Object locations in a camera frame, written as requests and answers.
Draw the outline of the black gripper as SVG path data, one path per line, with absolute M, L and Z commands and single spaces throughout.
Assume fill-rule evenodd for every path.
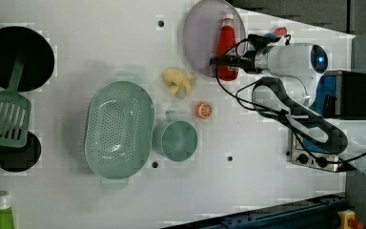
M 210 65 L 229 66 L 242 69 L 245 73 L 257 73 L 257 68 L 254 64 L 256 51 L 247 51 L 243 56 L 233 54 L 223 54 L 212 57 L 209 61 Z

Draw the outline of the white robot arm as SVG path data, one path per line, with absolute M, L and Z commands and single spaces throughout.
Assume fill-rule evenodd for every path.
M 246 73 L 267 71 L 267 76 L 250 85 L 251 99 L 235 94 L 236 100 L 287 127 L 300 145 L 310 142 L 366 176 L 366 115 L 326 116 L 312 109 L 318 81 L 328 66 L 327 54 L 320 46 L 264 46 L 243 56 L 232 46 L 211 57 L 209 64 L 218 70 L 228 66 Z

